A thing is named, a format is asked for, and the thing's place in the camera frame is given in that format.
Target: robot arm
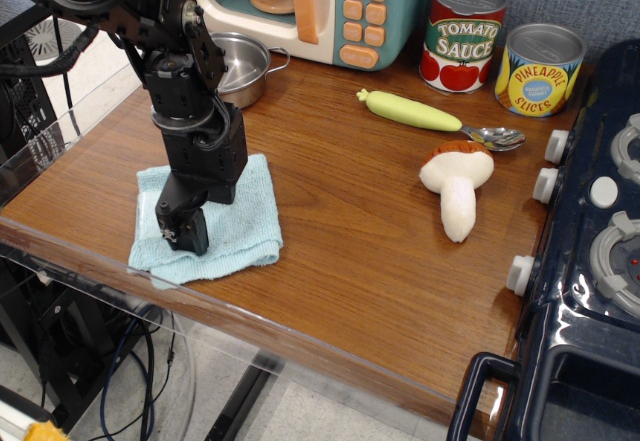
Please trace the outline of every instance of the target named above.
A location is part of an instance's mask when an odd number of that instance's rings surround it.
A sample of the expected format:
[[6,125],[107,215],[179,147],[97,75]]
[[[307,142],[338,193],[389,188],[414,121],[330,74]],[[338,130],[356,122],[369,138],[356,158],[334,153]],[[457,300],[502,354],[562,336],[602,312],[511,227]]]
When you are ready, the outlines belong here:
[[208,248],[201,206],[231,204],[247,162],[240,111],[217,86],[224,52],[211,40],[195,0],[33,0],[58,17],[117,36],[153,104],[171,174],[156,206],[172,249]]

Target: stove knob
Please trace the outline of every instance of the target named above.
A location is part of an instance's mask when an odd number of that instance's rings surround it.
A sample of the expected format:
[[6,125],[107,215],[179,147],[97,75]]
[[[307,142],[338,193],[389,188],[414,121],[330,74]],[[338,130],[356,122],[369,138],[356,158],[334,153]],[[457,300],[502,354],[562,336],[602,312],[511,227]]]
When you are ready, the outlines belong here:
[[516,256],[507,276],[507,288],[518,296],[523,296],[533,271],[533,256]]
[[608,209],[618,199],[618,185],[609,176],[600,176],[591,185],[589,199],[600,209]]
[[547,143],[547,150],[544,153],[544,159],[553,164],[560,164],[560,161],[562,161],[562,155],[567,147],[568,138],[569,131],[565,131],[564,129],[554,129],[551,132],[551,137]]
[[549,204],[557,180],[557,168],[542,168],[538,174],[536,186],[533,188],[533,199],[537,199],[542,204]]

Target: toy microwave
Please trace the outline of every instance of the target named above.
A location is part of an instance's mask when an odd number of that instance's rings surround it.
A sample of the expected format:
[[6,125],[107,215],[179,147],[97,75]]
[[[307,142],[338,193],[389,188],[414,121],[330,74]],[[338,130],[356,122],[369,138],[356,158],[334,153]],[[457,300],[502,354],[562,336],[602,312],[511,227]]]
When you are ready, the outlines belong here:
[[428,0],[198,0],[210,31],[239,32],[300,58],[376,71],[427,19]]

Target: floor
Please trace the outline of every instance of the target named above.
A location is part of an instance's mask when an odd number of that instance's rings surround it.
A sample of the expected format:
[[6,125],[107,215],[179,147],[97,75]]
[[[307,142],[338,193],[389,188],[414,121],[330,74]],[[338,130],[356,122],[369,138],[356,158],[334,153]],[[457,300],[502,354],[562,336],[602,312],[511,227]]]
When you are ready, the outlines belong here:
[[[117,106],[140,84],[123,52],[104,33],[100,33],[71,70],[69,83],[81,131],[90,129],[101,115]],[[56,113],[61,116],[67,111],[62,79],[48,78],[45,85]],[[66,136],[69,141],[77,138],[73,130]],[[159,390],[167,370],[162,353],[168,352],[171,340],[169,319],[170,316],[165,315],[165,328],[153,335],[158,359],[154,392]],[[205,439],[247,368],[247,360],[257,352],[252,346],[243,345],[189,320],[182,319],[181,326],[179,331],[185,335],[179,335],[176,340],[176,356],[169,381],[155,403],[151,439]],[[144,360],[144,343],[138,343],[136,351]],[[0,347],[0,366],[12,366],[11,370],[0,370],[0,384],[40,402],[42,388],[19,355]],[[190,389],[188,382],[190,367],[194,371],[194,390]],[[105,425],[110,432],[137,416],[142,407],[143,393],[144,381],[140,370],[132,359],[127,358],[109,386],[104,411]],[[88,440],[104,434],[100,426],[99,398],[69,433],[71,439]],[[51,408],[49,400],[45,407]],[[181,435],[185,425],[186,434]],[[138,426],[134,425],[114,439],[138,439]],[[278,376],[269,378],[238,435],[238,439],[251,441],[439,441],[445,438],[446,428],[442,426],[293,363],[285,364]]]

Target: toy stove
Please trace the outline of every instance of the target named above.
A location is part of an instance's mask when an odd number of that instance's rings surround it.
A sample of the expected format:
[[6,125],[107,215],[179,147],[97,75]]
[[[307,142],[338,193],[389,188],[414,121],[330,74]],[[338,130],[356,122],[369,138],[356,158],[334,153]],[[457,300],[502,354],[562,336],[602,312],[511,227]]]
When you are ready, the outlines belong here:
[[640,439],[640,40],[607,51],[571,132],[555,131],[534,198],[549,204],[524,296],[516,361],[471,362],[449,440],[466,439],[485,380],[508,383],[506,440]]

